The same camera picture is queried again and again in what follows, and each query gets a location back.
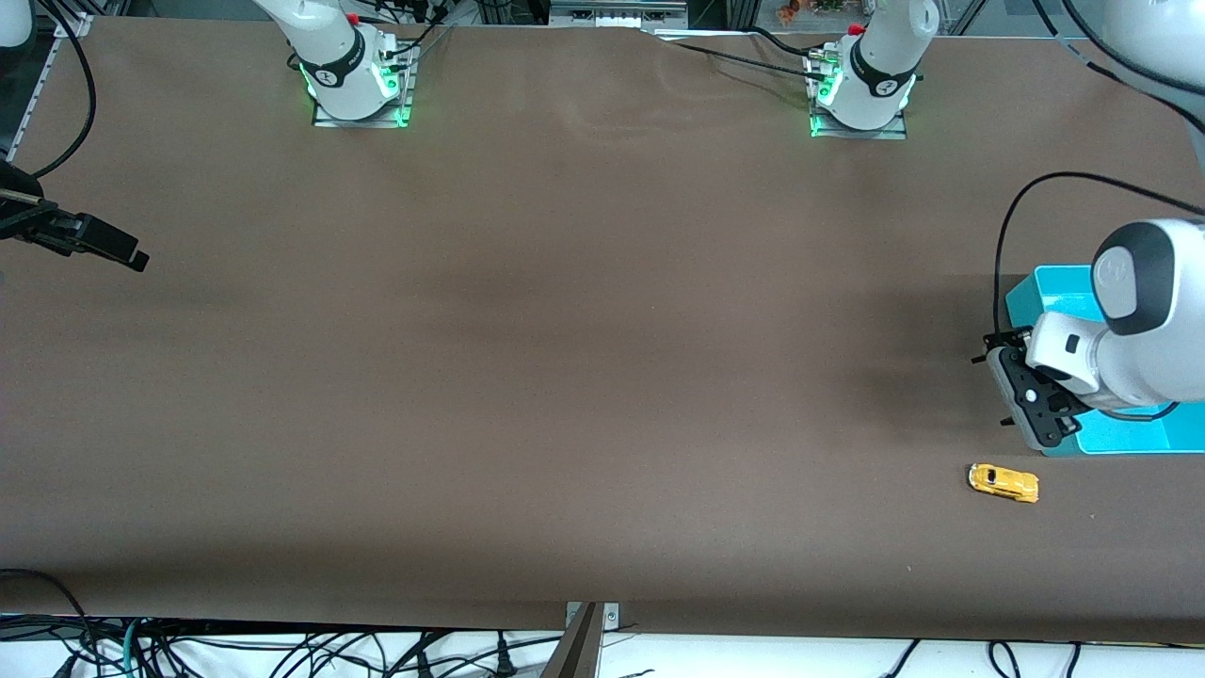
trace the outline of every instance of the white floor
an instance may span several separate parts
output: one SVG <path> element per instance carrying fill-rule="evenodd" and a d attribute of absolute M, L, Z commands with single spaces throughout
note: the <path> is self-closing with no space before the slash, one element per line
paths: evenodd
<path fill-rule="evenodd" d="M 540 638 L 549 633 L 507 633 L 510 642 Z M 417 635 L 381 636 L 388 661 L 394 661 L 410 647 Z M 281 643 L 287 647 L 301 641 L 300 636 L 223 637 L 222 641 L 247 643 Z M 452 655 L 476 655 L 494 649 L 494 632 L 458 632 L 433 645 L 428 659 L 436 662 Z M 521 678 L 536 676 L 541 662 L 552 654 L 553 643 L 521 648 L 511 652 L 513 664 L 528 670 Z M 599 678 L 631 678 L 646 672 L 649 678 L 881 678 L 894 666 L 906 641 L 763 638 L 719 636 L 657 636 L 609 633 L 605 638 L 599 666 Z M 181 656 L 200 673 L 201 678 L 268 678 L 283 658 L 281 652 L 224 650 L 196 644 L 176 645 Z M 988 664 L 987 644 L 980 642 L 925 641 L 912 654 L 900 678 L 995 678 Z M 1069 645 L 1012 644 L 1023 678 L 1062 678 L 1071 656 Z M 119 647 L 106 652 L 120 656 Z M 376 645 L 366 641 L 348 654 L 381 666 Z M 0 643 L 0 676 L 5 678 L 49 678 L 66 658 L 64 647 L 49 642 Z M 1011 667 L 1000 653 L 1000 662 L 1011 676 Z M 494 659 L 483 660 L 494 667 Z M 454 664 L 434 667 L 436 678 Z M 300 666 L 293 678 L 308 674 L 308 664 Z M 360 678 L 365 670 L 347 662 L 335 662 L 323 668 L 322 678 Z M 483 676 L 480 668 L 469 667 L 458 677 Z M 92 666 L 76 666 L 72 676 L 95 676 Z M 1075 678 L 1159 678 L 1205 676 L 1205 650 L 1171 648 L 1136 648 L 1118 645 L 1086 645 L 1075 670 Z M 413 678 L 413 672 L 402 673 Z"/>

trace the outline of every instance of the table surface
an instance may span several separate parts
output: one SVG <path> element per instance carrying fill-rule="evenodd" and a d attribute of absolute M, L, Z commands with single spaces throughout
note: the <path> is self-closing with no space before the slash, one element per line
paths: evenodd
<path fill-rule="evenodd" d="M 1183 124 L 1052 41 L 935 41 L 905 142 L 633 30 L 455 29 L 389 131 L 311 128 L 269 23 L 86 48 L 45 187 L 151 265 L 4 244 L 0 543 L 89 611 L 1199 639 L 1205 459 L 1044 459 L 968 362 L 1025 181 L 1205 193 Z M 84 101 L 66 52 L 18 165 Z M 1165 213 L 1044 185 L 1005 267 Z"/>

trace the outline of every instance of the brown table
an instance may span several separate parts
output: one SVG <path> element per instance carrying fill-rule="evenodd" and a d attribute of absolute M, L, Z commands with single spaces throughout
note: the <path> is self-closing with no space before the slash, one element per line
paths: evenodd
<path fill-rule="evenodd" d="M 396 131 L 311 128 L 272 24 L 86 47 L 96 126 L 45 184 L 151 265 L 0 246 L 0 549 L 89 611 L 1201 639 L 1205 459 L 1044 459 L 968 364 L 1027 179 L 1205 193 L 1171 113 L 1053 42 L 935 41 L 906 142 L 631 30 L 459 29 Z M 83 104 L 64 53 L 18 164 Z M 1006 269 L 1164 213 L 1045 185 Z"/>

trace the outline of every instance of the blue bin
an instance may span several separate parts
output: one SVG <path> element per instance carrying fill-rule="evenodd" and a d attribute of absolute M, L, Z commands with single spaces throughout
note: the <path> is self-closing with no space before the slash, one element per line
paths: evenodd
<path fill-rule="evenodd" d="M 1092 266 L 1044 265 L 1005 296 L 1013 326 L 1033 324 L 1042 311 L 1059 311 L 1104 320 L 1092 293 Z M 1163 407 L 1125 411 L 1154 414 Z M 1183 403 L 1168 417 L 1147 423 L 1118 421 L 1098 412 L 1077 417 L 1083 431 L 1042 453 L 1048 458 L 1075 455 L 1147 455 L 1205 453 L 1205 403 Z"/>

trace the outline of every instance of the toy car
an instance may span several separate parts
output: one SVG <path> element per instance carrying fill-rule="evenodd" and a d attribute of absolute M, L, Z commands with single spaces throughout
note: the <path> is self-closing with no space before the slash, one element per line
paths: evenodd
<path fill-rule="evenodd" d="M 980 493 L 1030 505 L 1038 501 L 1038 477 L 1033 473 L 976 464 L 971 465 L 966 481 Z"/>

